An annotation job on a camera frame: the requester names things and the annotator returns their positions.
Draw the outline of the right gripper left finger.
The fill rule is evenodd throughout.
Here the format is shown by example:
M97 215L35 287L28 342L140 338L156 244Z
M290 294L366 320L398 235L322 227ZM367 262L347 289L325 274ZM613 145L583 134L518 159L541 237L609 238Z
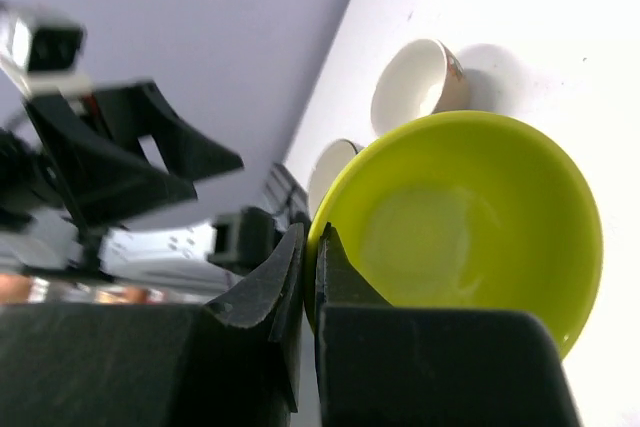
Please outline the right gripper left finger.
M304 230L204 305L1 309L5 426L286 426L298 407Z

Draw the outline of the lime green bowl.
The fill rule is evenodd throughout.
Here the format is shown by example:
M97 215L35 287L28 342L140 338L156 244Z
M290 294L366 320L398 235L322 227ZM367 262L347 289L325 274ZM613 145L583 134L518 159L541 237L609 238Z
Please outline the lime green bowl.
M582 333L601 278L601 221L579 168L534 127L489 112L407 123L339 173L307 237L309 319L327 227L391 305L526 311L561 356Z

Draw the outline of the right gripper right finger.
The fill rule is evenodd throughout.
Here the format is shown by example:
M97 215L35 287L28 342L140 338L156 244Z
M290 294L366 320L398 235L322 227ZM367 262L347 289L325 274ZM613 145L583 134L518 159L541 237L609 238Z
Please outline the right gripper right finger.
M396 308L318 245L316 372L326 426L576 426L542 323L506 310Z

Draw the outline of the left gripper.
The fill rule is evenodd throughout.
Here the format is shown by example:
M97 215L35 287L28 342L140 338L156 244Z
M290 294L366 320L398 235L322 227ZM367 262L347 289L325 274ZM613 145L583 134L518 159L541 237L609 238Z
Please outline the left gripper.
M19 228L19 267L29 274L96 269L100 241L113 224L195 199L189 181L244 168L239 154L185 122L153 81L94 92L94 113L119 147L98 136L60 94L26 100L24 109L40 139L20 161L19 214L26 221ZM138 157L145 137L155 141L168 172L189 181Z

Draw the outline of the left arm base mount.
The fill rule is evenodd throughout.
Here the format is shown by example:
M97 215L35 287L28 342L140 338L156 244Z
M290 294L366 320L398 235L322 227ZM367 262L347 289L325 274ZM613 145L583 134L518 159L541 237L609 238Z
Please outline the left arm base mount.
M273 251L278 234L274 218L258 207L218 216L213 250L207 260L236 275L246 276Z

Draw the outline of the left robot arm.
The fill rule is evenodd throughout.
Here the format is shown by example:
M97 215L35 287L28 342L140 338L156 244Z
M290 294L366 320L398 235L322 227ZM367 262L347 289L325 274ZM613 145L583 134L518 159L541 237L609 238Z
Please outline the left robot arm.
M1 207L63 208L82 235L197 197L195 183L243 168L185 122L153 81L23 103L40 140L1 133Z

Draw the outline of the white ceramic bowl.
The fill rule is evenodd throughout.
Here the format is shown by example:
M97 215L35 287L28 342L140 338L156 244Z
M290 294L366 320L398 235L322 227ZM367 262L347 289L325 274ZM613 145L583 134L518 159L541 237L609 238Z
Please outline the white ceramic bowl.
M371 101L371 125L382 136L421 117L464 110L470 99L469 82L454 54L436 39L417 39L381 73Z

